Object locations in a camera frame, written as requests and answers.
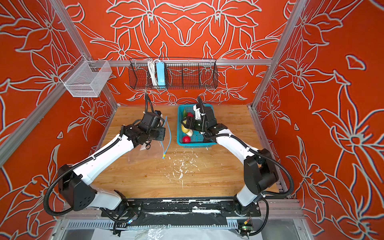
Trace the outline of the orange yellow mango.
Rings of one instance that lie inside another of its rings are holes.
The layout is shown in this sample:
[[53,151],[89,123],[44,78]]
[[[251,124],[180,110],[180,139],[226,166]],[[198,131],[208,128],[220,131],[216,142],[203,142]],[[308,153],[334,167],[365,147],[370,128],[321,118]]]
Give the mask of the orange yellow mango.
[[181,130],[182,130],[182,132],[183,133],[188,133],[189,131],[190,131],[190,129],[187,129],[187,128],[185,128],[183,125],[181,125]]

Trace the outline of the clear zip top bag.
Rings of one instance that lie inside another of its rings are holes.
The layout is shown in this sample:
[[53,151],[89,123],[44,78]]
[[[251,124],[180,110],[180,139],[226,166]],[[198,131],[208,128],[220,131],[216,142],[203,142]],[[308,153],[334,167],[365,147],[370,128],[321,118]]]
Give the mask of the clear zip top bag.
[[165,155],[171,145],[172,134],[170,130],[170,125],[168,118],[166,117],[164,121],[161,121],[162,127],[165,128],[165,138],[163,141],[152,140],[149,145],[138,145],[132,151],[127,153],[128,163],[134,163],[139,161],[144,161],[148,159],[164,159]]

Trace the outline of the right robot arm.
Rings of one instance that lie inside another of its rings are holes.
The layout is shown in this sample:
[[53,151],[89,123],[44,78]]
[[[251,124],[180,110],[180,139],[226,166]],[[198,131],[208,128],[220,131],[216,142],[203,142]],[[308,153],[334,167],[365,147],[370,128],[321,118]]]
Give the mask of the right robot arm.
[[[198,131],[204,140],[213,141],[226,148],[243,164],[245,185],[235,195],[235,202],[239,207],[245,208],[260,200],[283,199],[293,193],[292,175],[281,163],[273,159],[268,150],[253,148],[234,135],[227,126],[219,124],[214,110],[205,105],[200,97],[197,97],[194,112],[194,119],[187,116],[181,120],[181,124],[186,129]],[[289,181],[289,188],[282,193],[268,191],[268,188],[279,180],[277,169],[284,172]]]

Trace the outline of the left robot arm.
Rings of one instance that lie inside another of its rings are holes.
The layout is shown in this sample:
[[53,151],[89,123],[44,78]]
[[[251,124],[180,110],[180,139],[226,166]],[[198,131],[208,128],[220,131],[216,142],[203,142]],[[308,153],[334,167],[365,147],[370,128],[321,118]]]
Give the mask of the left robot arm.
[[[136,147],[149,150],[153,141],[162,142],[166,133],[164,123],[162,113],[154,110],[152,101],[145,95],[142,119],[127,126],[123,125],[109,143],[86,159],[72,166],[63,165],[59,168],[58,177],[48,187],[44,196],[45,212],[56,217],[93,207],[100,209],[114,221],[117,220],[115,214],[126,214],[131,207],[121,192],[96,189],[92,187],[92,183],[100,173],[124,154]],[[69,209],[57,212],[50,207],[50,196],[55,188],[58,188],[60,195],[70,205]]]

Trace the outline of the teal plastic basket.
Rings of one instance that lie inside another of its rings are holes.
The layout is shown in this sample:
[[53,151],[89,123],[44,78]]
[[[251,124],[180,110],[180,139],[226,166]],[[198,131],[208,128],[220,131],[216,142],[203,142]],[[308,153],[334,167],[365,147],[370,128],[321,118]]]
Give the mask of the teal plastic basket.
[[184,118],[184,112],[192,114],[195,113],[193,106],[194,104],[178,106],[177,143],[183,148],[210,148],[211,146],[216,145],[216,143],[212,140],[206,140],[198,131],[193,131],[193,135],[190,137],[190,143],[183,142],[183,137],[187,137],[188,135],[182,131],[181,120]]

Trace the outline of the red fruit front left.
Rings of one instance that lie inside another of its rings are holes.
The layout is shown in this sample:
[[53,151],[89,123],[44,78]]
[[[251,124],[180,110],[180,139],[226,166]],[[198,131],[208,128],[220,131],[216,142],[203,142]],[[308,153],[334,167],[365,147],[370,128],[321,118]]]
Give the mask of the red fruit front left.
[[183,144],[189,144],[189,143],[191,143],[191,137],[189,137],[189,136],[184,136],[183,138],[182,138],[182,143]]

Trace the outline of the light blue box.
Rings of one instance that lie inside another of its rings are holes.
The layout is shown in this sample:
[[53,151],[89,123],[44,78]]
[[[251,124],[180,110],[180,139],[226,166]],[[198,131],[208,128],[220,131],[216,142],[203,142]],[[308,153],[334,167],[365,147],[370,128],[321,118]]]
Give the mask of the light blue box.
[[166,87],[165,64],[163,62],[157,62],[156,69],[157,69],[158,86],[160,89],[165,88]]

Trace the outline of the small circuit board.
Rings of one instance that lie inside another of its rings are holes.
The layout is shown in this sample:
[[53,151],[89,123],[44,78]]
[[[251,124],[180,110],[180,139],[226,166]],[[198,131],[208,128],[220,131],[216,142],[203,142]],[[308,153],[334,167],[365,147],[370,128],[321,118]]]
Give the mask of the small circuit board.
[[250,236],[255,235],[255,231],[252,225],[240,225],[239,226],[239,235],[242,237],[249,238]]

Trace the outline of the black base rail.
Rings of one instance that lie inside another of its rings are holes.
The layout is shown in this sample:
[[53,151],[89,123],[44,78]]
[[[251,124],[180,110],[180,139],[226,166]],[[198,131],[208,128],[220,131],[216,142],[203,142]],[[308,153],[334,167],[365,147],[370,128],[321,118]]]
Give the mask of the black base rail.
[[102,217],[118,220],[118,227],[200,227],[236,229],[246,220],[259,220],[258,204],[241,206],[233,197],[153,198],[124,200]]

